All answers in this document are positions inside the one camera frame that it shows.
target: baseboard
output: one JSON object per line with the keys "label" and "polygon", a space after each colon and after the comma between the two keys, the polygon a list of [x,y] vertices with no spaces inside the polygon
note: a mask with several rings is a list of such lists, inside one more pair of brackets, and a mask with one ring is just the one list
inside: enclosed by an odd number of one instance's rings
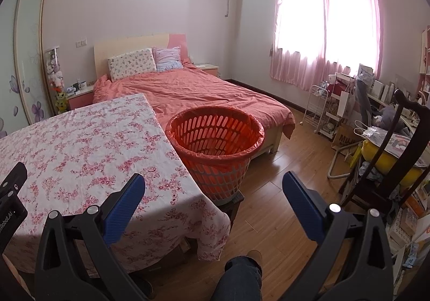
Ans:
{"label": "baseboard", "polygon": [[301,107],[301,106],[299,106],[299,105],[297,105],[297,104],[295,104],[295,103],[293,103],[293,102],[290,102],[290,101],[284,100],[284,99],[283,99],[283,98],[281,98],[281,97],[278,97],[278,96],[276,96],[276,95],[273,95],[273,94],[271,94],[271,93],[269,93],[269,92],[266,92],[266,91],[264,91],[264,90],[260,90],[260,89],[258,89],[258,88],[255,88],[254,86],[250,86],[250,85],[248,85],[248,84],[242,83],[242,82],[237,81],[237,80],[234,80],[234,79],[226,79],[226,81],[228,81],[229,83],[235,84],[235,85],[237,85],[237,86],[241,86],[241,87],[243,87],[243,88],[246,88],[246,89],[248,89],[248,90],[251,90],[251,91],[254,91],[254,92],[258,92],[259,94],[262,94],[262,95],[266,95],[266,96],[268,96],[268,97],[271,97],[272,99],[274,99],[274,100],[276,100],[276,101],[278,101],[278,102],[280,102],[280,103],[282,103],[282,104],[285,104],[285,105],[286,105],[286,106],[288,106],[288,107],[294,108],[295,110],[298,110],[299,112],[304,113],[304,112],[306,111],[306,109],[305,109],[305,108],[303,108],[303,107]]}

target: jeans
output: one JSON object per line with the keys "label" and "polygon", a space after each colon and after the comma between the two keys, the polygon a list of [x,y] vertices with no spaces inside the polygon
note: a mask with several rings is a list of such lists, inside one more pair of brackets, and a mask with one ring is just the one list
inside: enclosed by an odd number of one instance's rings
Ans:
{"label": "jeans", "polygon": [[252,258],[232,258],[225,264],[211,301],[261,301],[261,276],[261,267]]}

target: wooden chair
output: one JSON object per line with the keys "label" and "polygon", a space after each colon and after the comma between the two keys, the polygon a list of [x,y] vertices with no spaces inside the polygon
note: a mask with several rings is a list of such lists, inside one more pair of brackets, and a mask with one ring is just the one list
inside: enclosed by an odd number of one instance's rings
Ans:
{"label": "wooden chair", "polygon": [[[415,162],[422,155],[428,142],[430,141],[430,109],[428,109],[426,106],[418,104],[417,102],[408,101],[400,90],[396,90],[394,96],[397,100],[397,103],[399,104],[399,107],[394,116],[390,130],[388,130],[384,141],[382,142],[363,176],[359,176],[358,174],[358,170],[363,162],[363,157],[361,156],[359,162],[357,162],[356,166],[352,169],[348,178],[339,189],[339,193],[342,194],[342,199],[340,202],[341,206],[345,206],[351,201],[365,210],[375,208],[385,215],[388,214],[393,207],[393,201],[388,197],[397,187],[400,180],[405,177],[408,171],[414,166]],[[369,175],[379,157],[384,152],[388,141],[393,135],[396,124],[400,119],[403,108],[408,108],[416,112],[420,117],[420,122],[411,141],[409,142],[409,145],[406,147],[401,157],[397,160],[388,174],[384,176],[381,184],[376,186],[375,182],[367,178],[367,175]],[[403,205],[410,195],[412,195],[412,193],[421,184],[429,172],[430,166],[424,170],[422,175],[416,180],[412,187],[410,187],[404,193],[401,193],[402,198],[399,202],[399,206]]]}

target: white wall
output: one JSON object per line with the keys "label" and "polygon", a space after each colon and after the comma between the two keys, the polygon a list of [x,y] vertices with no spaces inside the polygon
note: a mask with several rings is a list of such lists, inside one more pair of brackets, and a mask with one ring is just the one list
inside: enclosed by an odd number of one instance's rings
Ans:
{"label": "white wall", "polygon": [[[384,53],[380,80],[388,83],[399,74],[416,86],[419,79],[421,33],[430,24],[430,7],[426,0],[382,1]],[[307,93],[269,76],[275,0],[238,0],[238,11],[240,8],[238,30],[235,33],[237,42],[233,79],[299,106],[306,106]]]}
{"label": "white wall", "polygon": [[[66,86],[96,79],[94,43],[156,33],[185,33],[196,63],[220,66],[229,78],[236,0],[45,0],[43,44],[59,45]],[[88,45],[76,48],[87,38]]]}

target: bed frame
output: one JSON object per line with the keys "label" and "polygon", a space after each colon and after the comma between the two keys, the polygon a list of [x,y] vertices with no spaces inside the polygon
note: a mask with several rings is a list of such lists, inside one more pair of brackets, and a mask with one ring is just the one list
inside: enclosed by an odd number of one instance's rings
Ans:
{"label": "bed frame", "polygon": [[[107,40],[94,45],[94,61],[97,79],[104,74],[109,76],[108,58],[118,56],[126,52],[151,48],[153,46],[158,48],[174,48],[176,46],[180,46],[181,58],[184,59],[188,57],[185,34],[156,34]],[[281,137],[281,126],[265,131],[263,146],[252,158],[256,158],[266,152],[276,153],[278,151]]]}

